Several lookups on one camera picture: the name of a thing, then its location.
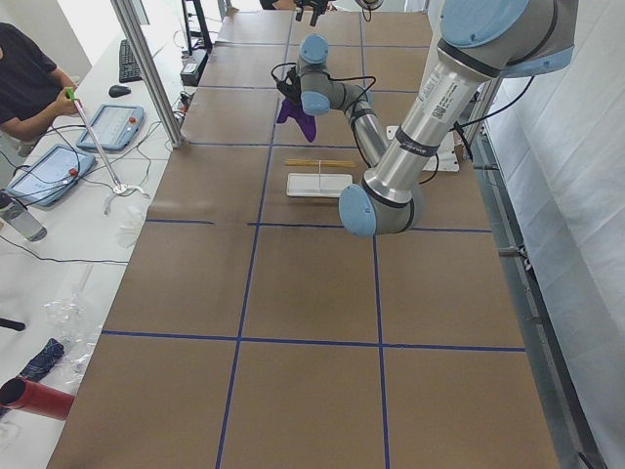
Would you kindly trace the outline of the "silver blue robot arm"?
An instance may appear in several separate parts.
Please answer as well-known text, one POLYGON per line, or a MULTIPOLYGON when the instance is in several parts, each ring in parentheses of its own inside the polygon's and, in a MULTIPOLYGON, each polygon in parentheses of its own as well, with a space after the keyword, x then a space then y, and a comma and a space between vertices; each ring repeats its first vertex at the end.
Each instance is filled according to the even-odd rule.
POLYGON ((577 11, 575 1, 443 2, 436 63, 391 139, 363 88, 331 80, 326 39, 306 36, 295 66, 303 112, 341 111, 368 165, 360 183, 340 194, 344 228, 366 237, 412 228, 423 212, 419 176, 479 85, 566 67, 577 11))

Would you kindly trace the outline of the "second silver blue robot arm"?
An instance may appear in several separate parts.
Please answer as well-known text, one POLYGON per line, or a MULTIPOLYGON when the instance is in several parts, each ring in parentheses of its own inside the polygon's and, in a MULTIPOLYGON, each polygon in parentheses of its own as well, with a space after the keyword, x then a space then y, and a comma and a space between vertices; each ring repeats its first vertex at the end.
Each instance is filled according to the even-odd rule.
MULTIPOLYGON (((367 13, 379 9, 384 3, 383 0, 356 0, 355 2, 363 12, 367 13)), ((305 11, 310 11, 311 17, 309 20, 309 25, 316 26, 318 18, 324 15, 328 10, 328 5, 328 0, 296 0, 295 20, 301 22, 304 17, 305 11)))

